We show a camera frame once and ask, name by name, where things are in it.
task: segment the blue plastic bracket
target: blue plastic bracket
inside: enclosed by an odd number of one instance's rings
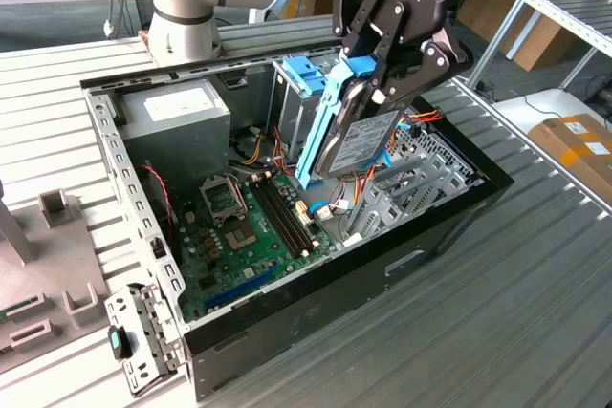
[[[325,90],[325,75],[306,56],[284,59],[283,68],[308,96],[320,95]]]
[[[340,63],[332,68],[328,75],[325,92],[318,104],[317,116],[313,127],[308,134],[304,150],[299,157],[295,176],[302,188],[308,188],[311,182],[313,168],[317,159],[320,146],[325,141],[332,120],[339,113],[342,105],[342,87],[344,83],[353,77],[371,75],[376,67],[376,61],[370,56],[351,57],[341,59]]]

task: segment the metal shelf rack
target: metal shelf rack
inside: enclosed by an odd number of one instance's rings
[[[489,47],[474,67],[466,82],[468,88],[476,87],[481,75],[526,6],[551,18],[592,47],[563,80],[560,88],[567,88],[597,51],[612,57],[612,0],[516,0]]]

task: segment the motherboard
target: motherboard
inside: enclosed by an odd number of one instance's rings
[[[239,182],[216,176],[177,210],[172,252],[186,282],[186,323],[336,250],[282,172]]]

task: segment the aluminum extrusion table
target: aluminum extrusion table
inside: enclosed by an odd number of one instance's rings
[[[110,291],[141,279],[142,269],[78,82],[150,67],[135,39],[0,54],[0,176],[21,171],[6,184],[6,202],[24,205],[55,186],[80,196]],[[609,401],[609,215],[459,81],[426,97],[514,186],[447,254],[228,384],[207,406],[603,408]],[[0,375],[7,407],[183,407],[191,391],[175,377],[134,401],[106,330]]]

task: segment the cardboard box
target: cardboard box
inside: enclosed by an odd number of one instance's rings
[[[582,114],[546,119],[529,137],[612,204],[612,133],[593,117]]]

